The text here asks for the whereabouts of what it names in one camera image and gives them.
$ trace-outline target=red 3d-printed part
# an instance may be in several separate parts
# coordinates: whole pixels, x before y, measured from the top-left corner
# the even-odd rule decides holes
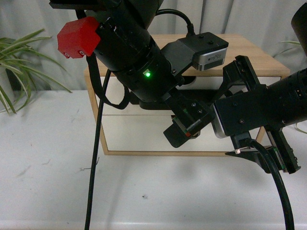
[[[94,17],[86,17],[66,23],[58,34],[58,50],[66,58],[90,56],[100,37],[96,34],[99,22]]]

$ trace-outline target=black strap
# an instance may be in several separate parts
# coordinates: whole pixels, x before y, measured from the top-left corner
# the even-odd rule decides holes
[[[130,101],[130,92],[127,86],[124,85],[125,89],[125,95],[121,103],[119,104],[113,104],[111,103],[107,97],[103,93],[103,88],[101,85],[101,79],[100,79],[100,73],[99,73],[99,68],[98,68],[98,63],[96,59],[96,55],[92,53],[91,56],[86,57],[86,61],[88,64],[88,68],[90,71],[90,79],[92,83],[92,87],[94,89],[94,92],[96,95],[99,97],[100,100],[102,100],[104,103],[116,108],[116,109],[124,109],[127,107]]]

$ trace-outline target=black cable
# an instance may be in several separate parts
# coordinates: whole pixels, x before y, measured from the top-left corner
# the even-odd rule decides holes
[[[162,10],[158,10],[155,15],[157,16],[157,15],[167,14],[167,13],[174,14],[174,15],[177,15],[177,16],[183,18],[187,23],[187,29],[188,29],[187,36],[188,35],[195,35],[194,25],[192,24],[190,19],[183,12],[178,11],[178,10],[174,10],[174,9],[162,9]]]
[[[294,230],[294,220],[293,220],[290,200],[289,200],[286,188],[284,186],[283,179],[278,171],[276,163],[274,162],[273,158],[270,156],[268,151],[256,140],[247,139],[246,142],[249,147],[253,147],[257,149],[260,155],[263,157],[263,159],[267,163],[271,171],[272,177],[275,181],[280,200],[282,202],[283,216],[284,216],[284,222],[286,225],[286,230]]]
[[[77,15],[78,19],[86,17],[86,14],[85,14],[84,10],[76,10],[76,15]]]
[[[111,76],[111,71],[108,69],[107,72],[106,72],[104,84],[102,86],[104,94],[106,93],[106,89],[107,89],[107,85],[109,83],[110,76]],[[90,223],[91,223],[95,171],[96,171],[96,162],[97,162],[97,155],[98,155],[100,128],[101,128],[103,108],[104,108],[104,102],[102,100],[100,100],[99,101],[99,107],[98,107],[97,123],[96,123],[93,159],[92,159],[92,167],[91,167],[91,175],[90,175],[90,184],[89,184],[89,189],[88,189],[87,210],[86,210],[86,219],[85,219],[84,230],[89,230],[90,229]]]
[[[125,109],[130,102],[130,91],[127,86],[124,85],[124,98],[119,104],[111,103],[106,95],[103,93],[103,87],[101,85],[100,73],[98,68],[98,63],[96,59],[96,55],[93,53],[89,57],[86,57],[86,61],[89,66],[90,71],[90,79],[92,83],[93,90],[95,94],[102,100],[105,104],[108,104],[116,109]]]

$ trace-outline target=white table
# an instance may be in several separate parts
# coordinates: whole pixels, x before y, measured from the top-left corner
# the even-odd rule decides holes
[[[83,229],[90,170],[80,168],[90,167],[95,130],[88,94],[38,94],[18,115],[0,114],[0,229]],[[306,135],[284,132],[302,169],[282,177],[296,229],[307,229]],[[99,157],[91,229],[284,229],[273,179],[253,162]]]

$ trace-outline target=white curtain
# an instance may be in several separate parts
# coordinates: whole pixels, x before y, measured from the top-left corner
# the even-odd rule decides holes
[[[281,44],[297,38],[291,19],[306,0],[164,0],[161,9],[184,12],[193,22],[196,33],[240,34],[290,68],[291,72],[307,68],[301,47]],[[60,62],[66,71],[46,60],[37,67],[72,90],[86,89],[83,70],[85,58],[66,59],[57,51],[56,35],[66,22],[76,20],[74,11],[55,10],[49,0],[0,0],[0,37],[18,38],[45,28],[42,35],[52,38],[35,44],[39,51]],[[185,22],[174,15],[159,15],[149,27],[151,34],[186,34]],[[42,84],[41,89],[49,89]]]

